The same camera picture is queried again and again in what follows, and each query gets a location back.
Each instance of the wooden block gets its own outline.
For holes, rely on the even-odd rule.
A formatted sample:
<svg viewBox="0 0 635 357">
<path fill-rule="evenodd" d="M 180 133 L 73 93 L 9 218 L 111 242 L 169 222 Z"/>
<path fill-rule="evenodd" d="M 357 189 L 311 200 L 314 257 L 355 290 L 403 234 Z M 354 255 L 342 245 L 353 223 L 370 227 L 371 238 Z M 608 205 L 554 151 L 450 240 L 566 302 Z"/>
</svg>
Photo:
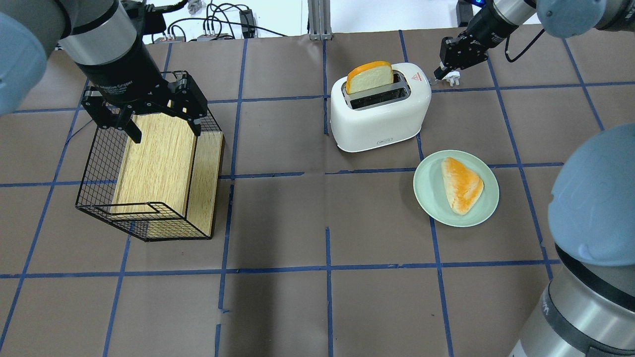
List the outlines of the wooden block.
<svg viewBox="0 0 635 357">
<path fill-rule="evenodd" d="M 196 136 L 186 121 L 165 114 L 135 116 L 140 144 L 128 139 L 112 203 L 163 202 L 184 215 Z M 112 206 L 111 213 L 153 212 L 149 206 Z"/>
<path fill-rule="evenodd" d="M 223 133 L 204 131 L 196 138 L 187 122 L 165 114 L 133 118 L 141 129 L 140 144 L 128 139 L 119 170 L 113 204 L 163 202 L 211 236 L 214 202 L 220 170 Z M 112 206 L 113 219 L 149 219 L 145 234 L 165 237 L 179 231 L 180 238 L 199 236 L 179 221 L 165 218 L 148 205 Z"/>
<path fill-rule="evenodd" d="M 196 144 L 187 220 L 211 236 L 214 202 L 223 145 L 221 131 L 203 132 Z"/>
</svg>

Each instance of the white toaster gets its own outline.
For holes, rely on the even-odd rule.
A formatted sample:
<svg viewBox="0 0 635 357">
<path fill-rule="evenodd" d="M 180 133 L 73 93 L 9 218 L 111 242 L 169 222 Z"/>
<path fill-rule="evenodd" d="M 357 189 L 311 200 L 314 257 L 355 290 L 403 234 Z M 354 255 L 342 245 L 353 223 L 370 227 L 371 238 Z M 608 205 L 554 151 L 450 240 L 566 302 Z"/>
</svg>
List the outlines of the white toaster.
<svg viewBox="0 0 635 357">
<path fill-rule="evenodd" d="M 414 137 L 424 122 L 432 90 L 411 63 L 393 64 L 394 80 L 370 90 L 346 93 L 346 77 L 331 89 L 331 132 L 337 146 L 359 152 Z"/>
</svg>

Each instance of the plate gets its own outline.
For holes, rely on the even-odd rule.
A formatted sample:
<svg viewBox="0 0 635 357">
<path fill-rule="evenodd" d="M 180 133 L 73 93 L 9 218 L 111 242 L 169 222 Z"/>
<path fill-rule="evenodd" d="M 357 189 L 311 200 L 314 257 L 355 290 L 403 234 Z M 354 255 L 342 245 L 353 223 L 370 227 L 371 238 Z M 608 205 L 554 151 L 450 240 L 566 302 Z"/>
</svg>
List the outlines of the plate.
<svg viewBox="0 0 635 357">
<path fill-rule="evenodd" d="M 441 162 L 451 156 L 483 180 L 483 193 L 472 209 L 461 216 L 450 208 L 445 195 Z M 430 217 L 453 227 L 471 227 L 483 223 L 498 206 L 498 181 L 487 165 L 472 154 L 458 150 L 443 150 L 425 158 L 415 171 L 413 179 L 417 201 Z"/>
</svg>

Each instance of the grid line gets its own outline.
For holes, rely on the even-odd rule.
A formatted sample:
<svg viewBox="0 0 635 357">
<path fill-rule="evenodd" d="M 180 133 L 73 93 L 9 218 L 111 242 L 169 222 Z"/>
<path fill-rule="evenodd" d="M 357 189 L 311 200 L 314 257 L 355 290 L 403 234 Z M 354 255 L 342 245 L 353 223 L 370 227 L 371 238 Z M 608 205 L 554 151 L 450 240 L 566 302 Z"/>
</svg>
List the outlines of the grid line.
<svg viewBox="0 0 635 357">
<path fill-rule="evenodd" d="M 558 259 L 549 259 L 551 265 L 561 264 Z M 442 267 L 498 267 L 498 266 L 537 266 L 545 264 L 544 260 L 493 260 L 481 262 L 442 262 Z M 346 270 L 386 270 L 386 269 L 434 269 L 435 262 L 429 263 L 388 263 L 388 264 L 350 264 L 324 266 L 293 266 L 273 268 L 232 268 L 232 269 L 190 269 L 164 271 L 126 271 L 124 276 L 178 276 L 178 275 L 221 275 L 225 274 L 275 274 L 299 273 L 303 271 L 346 271 Z M 119 276 L 118 271 L 95 271 L 81 273 L 29 273 L 25 279 L 55 278 L 103 278 Z M 20 274 L 0 274 L 0 279 L 19 279 Z"/>
<path fill-rule="evenodd" d="M 432 232 L 432 245 L 434 247 L 434 261 L 437 269 L 437 280 L 439 282 L 439 295 L 441 297 L 441 311 L 443 312 L 443 326 L 445 327 L 445 339 L 448 344 L 448 355 L 454 357 L 454 347 L 452 346 L 452 333 L 450 330 L 450 317 L 448 314 L 448 303 L 445 299 L 445 285 L 443 284 L 443 263 L 439 252 L 439 242 L 436 236 L 436 226 L 434 218 L 430 217 L 430 231 Z"/>
<path fill-rule="evenodd" d="M 227 258 L 229 256 L 229 234 L 232 227 L 232 209 L 234 206 L 234 185 L 229 186 L 229 202 L 227 204 L 227 221 L 225 222 L 225 242 L 223 244 L 223 262 L 220 270 L 220 283 L 218 286 L 218 309 L 224 311 L 225 304 L 225 279 L 227 277 Z M 214 341 L 214 356 L 218 357 L 220 350 L 220 336 L 222 325 L 216 325 L 216 340 Z"/>
<path fill-rule="evenodd" d="M 333 285 L 331 284 L 331 229 L 326 228 L 326 325 L 328 336 L 328 357 L 333 357 Z"/>
<path fill-rule="evenodd" d="M 130 251 L 130 234 L 126 239 L 126 247 L 123 250 L 123 258 L 121 259 L 121 267 L 119 268 L 119 277 L 117 278 L 117 287 L 115 288 L 115 297 L 112 300 L 112 309 L 110 310 L 110 319 L 108 320 L 108 330 L 106 330 L 106 340 L 104 342 L 104 353 L 102 357 L 108 356 L 110 348 L 110 338 L 112 337 L 112 327 L 115 323 L 115 315 L 117 313 L 117 305 L 119 304 L 119 294 L 121 293 L 121 284 L 123 282 L 124 273 L 126 272 L 126 263 L 128 261 L 128 252 Z"/>
<path fill-rule="evenodd" d="M 86 78 L 86 82 L 84 84 L 84 87 L 88 85 L 88 78 Z M 53 176 L 53 183 L 55 183 L 57 181 L 57 178 L 60 174 L 60 170 L 62 169 L 62 163 L 64 161 L 64 156 L 66 155 L 66 150 L 68 149 L 69 146 L 69 138 L 70 136 L 73 134 L 73 129 L 75 128 L 75 123 L 77 123 L 77 115 L 79 114 L 79 108 L 81 105 L 81 98 L 77 103 L 76 106 L 76 110 L 75 110 L 75 115 L 73 115 L 73 120 L 70 123 L 70 128 L 69 128 L 69 132 L 66 135 L 66 141 L 64 143 L 64 147 L 62 149 L 62 153 L 60 155 L 60 159 L 57 163 L 57 168 L 55 169 L 55 174 Z M 20 280 L 18 281 L 18 286 L 16 287 L 15 290 L 15 294 L 13 296 L 13 300 L 11 301 L 11 307 L 9 308 L 9 313 L 6 317 L 6 320 L 4 322 L 4 328 L 2 331 L 2 335 L 0 335 L 0 352 L 2 351 L 2 348 L 4 346 L 4 342 L 6 340 L 6 334 L 9 330 L 9 325 L 11 324 L 11 319 L 13 317 L 13 313 L 15 312 L 15 307 L 18 303 L 18 299 L 20 298 L 20 292 L 22 291 L 22 284 L 24 284 L 24 279 L 26 277 L 27 271 L 29 270 L 29 264 L 31 262 L 31 258 L 33 257 L 33 253 L 35 252 L 35 248 L 37 245 L 37 239 L 39 238 L 39 234 L 42 230 L 42 224 L 44 223 L 44 218 L 46 216 L 46 211 L 48 209 L 49 204 L 51 203 L 51 197 L 53 196 L 53 190 L 54 190 L 55 186 L 51 185 L 49 190 L 48 190 L 48 195 L 46 197 L 46 202 L 44 202 L 44 207 L 42 208 L 42 214 L 40 215 L 40 219 L 37 223 L 37 228 L 36 228 L 36 232 L 35 235 L 33 236 L 33 240 L 31 242 L 31 246 L 29 248 L 29 253 L 27 254 L 27 258 L 26 261 L 24 262 L 24 267 L 22 268 L 22 273 L 20 274 Z"/>
<path fill-rule="evenodd" d="M 633 86 L 635 81 L 624 82 L 600 82 L 600 83 L 584 83 L 584 87 L 600 87 L 600 86 Z M 553 89 L 553 88 L 581 88 L 582 84 L 543 84 L 543 85 L 528 85 L 528 86 L 501 86 L 498 87 L 501 91 L 507 90 L 534 90 L 534 89 Z M 433 89 L 433 93 L 451 93 L 451 92 L 463 92 L 463 91 L 495 91 L 495 87 L 475 87 L 475 88 L 447 88 L 447 89 Z M 282 100 L 307 100 L 316 98 L 330 98 L 331 96 L 326 94 L 320 95 L 301 95 L 296 97 L 262 97 L 262 98 L 245 98 L 241 99 L 242 102 L 272 102 Z M 222 103 L 238 103 L 238 99 L 218 99 L 208 100 L 208 104 L 222 104 Z M 24 109 L 12 112 L 12 114 L 25 114 L 25 113 L 42 113 L 42 112 L 72 112 L 76 108 L 51 108 L 51 109 Z M 79 108 L 79 111 L 85 111 L 84 108 Z"/>
<path fill-rule="evenodd" d="M 421 144 L 421 137 L 417 137 L 417 144 Z M 419 158 L 424 159 L 424 154 L 419 147 Z M 563 166 L 564 163 L 523 163 L 523 167 L 553 167 Z M 517 163 L 514 164 L 488 164 L 489 168 L 515 168 L 518 167 Z M 357 170 L 340 170 L 337 172 L 325 172 L 325 175 L 346 175 L 351 173 L 383 173 L 383 172 L 413 172 L 416 167 L 404 167 L 404 168 L 364 168 Z M 289 176 L 302 176 L 304 171 L 297 172 L 270 172 L 270 173 L 247 173 L 241 175 L 235 175 L 232 178 L 230 175 L 221 175 L 218 178 L 221 180 L 238 180 L 238 179 L 260 179 L 264 177 L 289 177 Z M 115 184 L 116 180 L 95 180 L 87 181 L 87 184 Z M 18 182 L 12 184 L 0 184 L 0 188 L 3 187 L 34 187 L 34 186 L 72 186 L 79 185 L 81 181 L 58 181 L 58 182 Z"/>
<path fill-rule="evenodd" d="M 324 97 L 324 134 L 328 135 L 328 108 L 326 105 L 326 99 L 328 98 L 328 78 L 326 77 L 326 41 L 322 40 L 322 94 Z"/>
<path fill-rule="evenodd" d="M 598 122 L 599 129 L 604 131 L 604 124 L 602 124 L 602 120 L 599 118 L 598 111 L 593 105 L 593 101 L 591 100 L 591 95 L 589 94 L 589 90 L 587 90 L 587 86 L 582 79 L 582 74 L 580 73 L 580 69 L 578 68 L 578 64 L 575 63 L 575 58 L 573 57 L 573 53 L 571 52 L 571 48 L 569 48 L 569 44 L 566 42 L 566 39 L 562 39 L 562 43 L 565 45 L 566 54 L 569 55 L 569 59 L 571 60 L 571 64 L 573 65 L 573 69 L 575 69 L 575 75 L 578 76 L 578 80 L 580 81 L 580 86 L 582 87 L 582 91 L 584 91 L 584 96 L 587 98 L 587 102 L 591 107 L 591 111 L 593 112 L 593 116 Z"/>
<path fill-rule="evenodd" d="M 542 232 L 540 230 L 540 224 L 538 223 L 538 216 L 536 215 L 536 209 L 533 205 L 533 200 L 531 198 L 531 192 L 529 190 L 529 185 L 527 184 L 527 177 L 525 175 L 525 169 L 523 168 L 523 162 L 520 158 L 520 153 L 518 151 L 518 146 L 516 145 L 516 139 L 514 138 L 514 132 L 512 131 L 511 124 L 509 122 L 509 116 L 507 115 L 507 109 L 505 108 L 505 103 L 503 102 L 503 96 L 498 87 L 498 81 L 496 79 L 496 74 L 494 73 L 494 68 L 491 64 L 491 60 L 487 59 L 487 66 L 490 68 L 491 80 L 494 83 L 494 87 L 496 88 L 496 96 L 498 97 L 498 103 L 500 104 L 500 110 L 503 114 L 503 120 L 505 121 L 505 126 L 507 127 L 507 133 L 509 134 L 509 141 L 512 144 L 512 148 L 514 149 L 514 156 L 516 157 L 516 162 L 518 163 L 518 171 L 520 172 L 521 180 L 523 181 L 523 188 L 525 189 L 525 196 L 527 197 L 527 203 L 529 204 L 529 209 L 531 211 L 531 218 L 533 219 L 533 225 L 536 230 L 536 235 L 538 238 L 538 245 L 540 247 L 540 252 L 542 253 L 542 258 L 545 264 L 545 268 L 547 269 L 547 276 L 549 280 L 553 279 L 553 272 L 551 271 L 551 265 L 549 263 L 549 257 L 547 255 L 547 250 L 545 246 L 542 244 Z"/>
<path fill-rule="evenodd" d="M 232 166 L 231 166 L 231 178 L 232 180 L 236 176 L 236 152 L 238 150 L 238 132 L 240 130 L 240 110 L 243 103 L 243 84 L 244 84 L 244 67 L 247 59 L 247 44 L 248 40 L 244 39 L 243 42 L 243 59 L 240 65 L 240 79 L 238 82 L 238 100 L 236 101 L 236 123 L 234 124 L 234 144 L 232 146 Z"/>
</svg>

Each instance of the wire basket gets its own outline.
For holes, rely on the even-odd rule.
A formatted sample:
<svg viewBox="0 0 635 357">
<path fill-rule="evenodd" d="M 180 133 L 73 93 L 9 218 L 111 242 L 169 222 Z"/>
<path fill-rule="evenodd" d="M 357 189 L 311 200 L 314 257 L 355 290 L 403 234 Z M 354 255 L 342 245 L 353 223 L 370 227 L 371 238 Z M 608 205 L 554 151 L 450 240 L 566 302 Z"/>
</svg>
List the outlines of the wire basket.
<svg viewBox="0 0 635 357">
<path fill-rule="evenodd" d="M 201 133 L 206 131 L 221 131 L 209 110 L 201 119 Z M 187 210 L 181 215 L 163 202 L 112 203 L 127 141 L 122 131 L 96 129 L 75 207 L 146 242 L 211 239 L 211 233 L 205 234 L 187 219 Z M 143 212 L 113 213 L 115 206 L 137 206 Z"/>
</svg>

